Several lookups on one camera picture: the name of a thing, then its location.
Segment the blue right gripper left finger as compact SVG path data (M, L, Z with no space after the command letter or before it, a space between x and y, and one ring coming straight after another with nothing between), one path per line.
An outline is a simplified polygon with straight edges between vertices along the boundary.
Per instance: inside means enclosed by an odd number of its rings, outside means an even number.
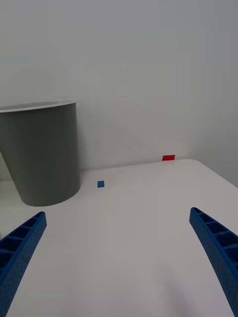
M0 316L10 308L22 277L47 227L41 211L0 241Z

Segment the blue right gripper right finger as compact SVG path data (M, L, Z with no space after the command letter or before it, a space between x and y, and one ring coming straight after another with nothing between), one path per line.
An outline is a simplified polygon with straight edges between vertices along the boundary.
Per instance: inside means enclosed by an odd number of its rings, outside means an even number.
M234 316L237 316L238 236L195 207L190 210L189 223L213 267Z

